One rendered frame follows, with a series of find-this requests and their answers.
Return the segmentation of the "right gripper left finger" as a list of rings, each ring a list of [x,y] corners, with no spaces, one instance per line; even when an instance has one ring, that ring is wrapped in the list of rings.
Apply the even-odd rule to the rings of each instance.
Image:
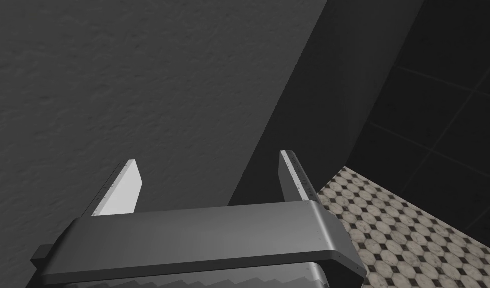
[[[132,214],[142,186],[134,159],[121,161],[97,192],[82,217]]]

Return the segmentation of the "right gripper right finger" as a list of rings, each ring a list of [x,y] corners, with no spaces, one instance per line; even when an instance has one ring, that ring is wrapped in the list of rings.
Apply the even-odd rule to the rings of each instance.
[[[313,201],[320,204],[317,192],[293,151],[279,152],[278,178],[285,202]]]

